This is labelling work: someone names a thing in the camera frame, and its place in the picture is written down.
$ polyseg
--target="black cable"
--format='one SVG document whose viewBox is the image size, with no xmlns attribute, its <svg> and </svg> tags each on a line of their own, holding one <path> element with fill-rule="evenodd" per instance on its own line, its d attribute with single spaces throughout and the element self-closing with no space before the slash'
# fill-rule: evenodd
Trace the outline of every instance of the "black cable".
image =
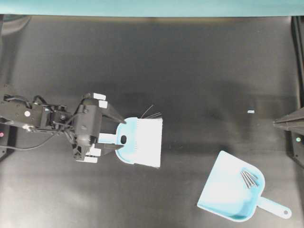
<svg viewBox="0 0 304 228">
<path fill-rule="evenodd" d="M 36 146 L 31 146 L 31 147 L 27 147 L 27 148 L 20 148 L 20 147 L 15 147 L 15 146 L 4 146 L 4 145 L 0 145 L 0 147 L 2 148 L 8 148 L 8 149 L 13 149 L 13 150 L 17 150 L 17 151 L 30 151 L 36 148 L 39 148 L 41 146 L 43 146 L 44 144 L 46 144 L 51 138 L 53 138 L 55 135 L 57 135 L 60 132 L 57 131 L 55 134 L 53 134 L 51 137 L 48 137 L 43 143 L 36 145 Z"/>
<path fill-rule="evenodd" d="M 7 148 L 7 149 L 13 149 L 13 150 L 17 150 L 17 151 L 29 151 L 29 150 L 33 150 L 36 148 L 39 148 L 41 146 L 43 146 L 45 143 L 47 143 L 50 139 L 52 139 L 55 135 L 57 135 L 59 132 L 64 132 L 66 131 L 66 128 L 68 128 L 68 124 L 72 122 L 72 120 L 79 116 L 82 113 L 76 113 L 74 114 L 71 118 L 69 118 L 69 120 L 66 122 L 66 124 L 64 126 L 62 126 L 60 128 L 60 130 L 58 130 L 57 132 L 55 132 L 51 137 L 48 137 L 44 142 L 42 142 L 41 144 L 38 144 L 36 146 L 31 146 L 31 147 L 26 147 L 26 148 L 20 148 L 20 147 L 15 147 L 15 146 L 5 146 L 5 145 L 0 145 L 0 147 L 2 148 Z"/>
<path fill-rule="evenodd" d="M 17 101 L 22 101 L 26 104 L 26 107 L 27 108 L 32 108 L 30 102 L 28 99 L 26 99 L 25 97 L 23 96 L 9 96 L 9 97 L 6 97 L 5 98 L 5 101 L 13 101 L 13 100 L 17 100 Z"/>
<path fill-rule="evenodd" d="M 37 101 L 37 99 L 39 99 L 43 104 L 47 104 L 47 102 L 45 101 L 45 99 L 42 96 L 40 96 L 40 95 L 34 96 L 33 103 L 35 103 Z"/>
</svg>

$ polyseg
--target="metal screw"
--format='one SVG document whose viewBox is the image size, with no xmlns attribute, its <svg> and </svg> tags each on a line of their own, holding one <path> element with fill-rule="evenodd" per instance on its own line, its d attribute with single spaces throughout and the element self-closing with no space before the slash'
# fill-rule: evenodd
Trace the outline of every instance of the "metal screw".
<svg viewBox="0 0 304 228">
<path fill-rule="evenodd" d="M 24 112 L 24 115 L 25 115 L 26 117 L 29 117 L 29 116 L 30 116 L 30 112 L 29 112 L 29 111 L 25 111 L 25 112 Z"/>
</svg>

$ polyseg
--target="white label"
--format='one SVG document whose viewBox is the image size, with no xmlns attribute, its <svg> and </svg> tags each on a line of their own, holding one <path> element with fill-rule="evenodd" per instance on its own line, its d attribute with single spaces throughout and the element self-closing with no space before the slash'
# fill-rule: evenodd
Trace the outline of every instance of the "white label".
<svg viewBox="0 0 304 228">
<path fill-rule="evenodd" d="M 90 150 L 86 153 L 87 155 L 100 157 L 101 149 L 95 148 L 95 144 L 93 144 Z"/>
<path fill-rule="evenodd" d="M 99 107 L 100 108 L 107 108 L 108 107 L 108 102 L 99 100 Z"/>
<path fill-rule="evenodd" d="M 97 163 L 97 158 L 95 158 L 95 157 L 85 157 L 85 159 L 83 160 L 83 161 L 81 161 L 81 160 L 76 160 L 77 162 L 89 162 L 89 163 Z"/>
<path fill-rule="evenodd" d="M 93 98 L 97 99 L 97 100 L 104 100 L 105 101 L 106 96 L 103 95 L 103 94 L 93 93 Z"/>
</svg>

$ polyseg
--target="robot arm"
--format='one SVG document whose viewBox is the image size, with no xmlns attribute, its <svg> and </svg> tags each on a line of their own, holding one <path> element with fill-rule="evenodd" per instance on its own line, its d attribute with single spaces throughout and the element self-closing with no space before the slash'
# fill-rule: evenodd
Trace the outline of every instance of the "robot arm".
<svg viewBox="0 0 304 228">
<path fill-rule="evenodd" d="M 115 122 L 125 123 L 124 118 L 105 100 L 105 95 L 84 95 L 74 114 L 71 114 L 65 105 L 48 104 L 41 96 L 35 96 L 30 102 L 16 95 L 9 85 L 2 85 L 0 88 L 1 124 L 23 128 L 28 132 L 51 134 L 46 141 L 34 147 L 0 147 L 31 150 L 42 146 L 54 135 L 64 133 L 72 144 L 74 159 L 94 163 L 97 162 L 97 157 L 123 147 L 98 143 L 104 116 Z"/>
</svg>

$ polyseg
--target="white bristles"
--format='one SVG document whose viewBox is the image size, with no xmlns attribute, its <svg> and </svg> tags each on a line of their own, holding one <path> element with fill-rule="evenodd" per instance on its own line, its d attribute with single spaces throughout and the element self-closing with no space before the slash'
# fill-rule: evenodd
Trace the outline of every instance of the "white bristles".
<svg viewBox="0 0 304 228">
<path fill-rule="evenodd" d="M 159 168 L 162 149 L 162 119 L 138 119 L 134 163 Z"/>
</svg>

